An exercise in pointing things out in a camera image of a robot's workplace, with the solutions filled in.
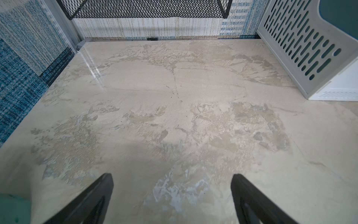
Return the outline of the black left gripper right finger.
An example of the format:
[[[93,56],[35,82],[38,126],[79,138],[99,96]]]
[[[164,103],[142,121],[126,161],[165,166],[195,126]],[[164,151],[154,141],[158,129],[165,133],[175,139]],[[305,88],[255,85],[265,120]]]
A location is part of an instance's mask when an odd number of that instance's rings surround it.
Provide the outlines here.
[[[242,174],[234,174],[231,192],[240,224],[296,224]]]

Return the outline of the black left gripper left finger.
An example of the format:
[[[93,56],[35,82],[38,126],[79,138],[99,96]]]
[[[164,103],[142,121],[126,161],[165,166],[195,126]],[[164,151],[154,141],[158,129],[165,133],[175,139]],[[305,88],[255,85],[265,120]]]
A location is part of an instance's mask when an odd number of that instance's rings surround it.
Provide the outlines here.
[[[113,192],[113,178],[104,173],[47,224],[102,224]]]

